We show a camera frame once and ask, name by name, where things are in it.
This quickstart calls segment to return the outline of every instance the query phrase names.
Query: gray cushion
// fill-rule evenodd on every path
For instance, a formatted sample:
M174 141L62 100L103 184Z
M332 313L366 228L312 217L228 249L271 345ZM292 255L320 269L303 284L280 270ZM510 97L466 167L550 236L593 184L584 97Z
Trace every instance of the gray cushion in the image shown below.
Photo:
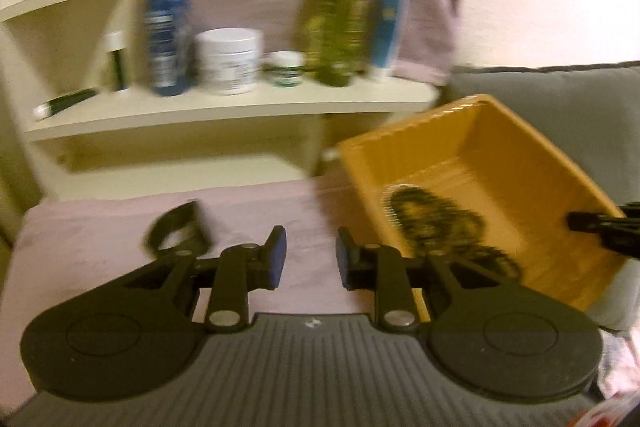
M618 204L640 200L640 62L528 70L456 68L444 96L485 92L537 128ZM628 330L640 303L629 261L590 315Z

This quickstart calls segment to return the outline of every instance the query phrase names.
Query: yellow-green liquid bottle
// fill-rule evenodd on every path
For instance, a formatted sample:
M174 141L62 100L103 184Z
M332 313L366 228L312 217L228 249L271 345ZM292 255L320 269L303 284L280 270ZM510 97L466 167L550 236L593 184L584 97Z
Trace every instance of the yellow-green liquid bottle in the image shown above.
M316 78L323 84L347 86L360 67L368 0L324 0L316 21L322 25Z

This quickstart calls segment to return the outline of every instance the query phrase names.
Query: yellow container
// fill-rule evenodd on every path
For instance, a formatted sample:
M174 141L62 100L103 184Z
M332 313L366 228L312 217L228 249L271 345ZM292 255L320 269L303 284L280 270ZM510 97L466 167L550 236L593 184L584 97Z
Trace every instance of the yellow container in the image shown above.
M522 284L586 311L625 262L594 234L570 232L571 210L623 216L591 179L489 95L463 98L351 138L342 161L380 241L413 253L385 212L385 189L415 184L484 217L483 244L522 267ZM418 300L421 312L426 309Z

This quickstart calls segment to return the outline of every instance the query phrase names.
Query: white jar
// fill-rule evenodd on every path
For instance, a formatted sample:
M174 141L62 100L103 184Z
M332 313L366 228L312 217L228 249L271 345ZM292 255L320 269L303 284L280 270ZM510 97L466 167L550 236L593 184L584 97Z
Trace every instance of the white jar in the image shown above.
M262 32L219 28L196 35L200 83L216 94L254 89L262 57Z
M297 86L302 82L305 55L299 52L273 52L269 55L269 77L276 86Z

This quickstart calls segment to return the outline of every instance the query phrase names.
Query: small white lid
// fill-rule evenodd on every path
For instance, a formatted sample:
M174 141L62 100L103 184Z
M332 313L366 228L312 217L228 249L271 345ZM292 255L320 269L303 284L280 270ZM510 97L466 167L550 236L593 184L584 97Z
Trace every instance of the small white lid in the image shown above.
M273 52L269 55L269 63L277 68L301 68L305 65L305 55L289 50Z
M43 103L33 110L33 118L36 120L44 120L51 116L51 107L48 103Z
M218 28L196 35L198 43L207 46L207 52L217 54L262 51L262 32L248 28Z
M378 82L379 84L381 84L382 82L386 82L388 80L390 72L391 68L379 68L376 66L370 66L367 78L369 80L372 80L373 82Z
M104 41L107 46L108 52L115 52L117 50L123 50L126 46L124 45L124 32L113 32L107 33L104 36Z

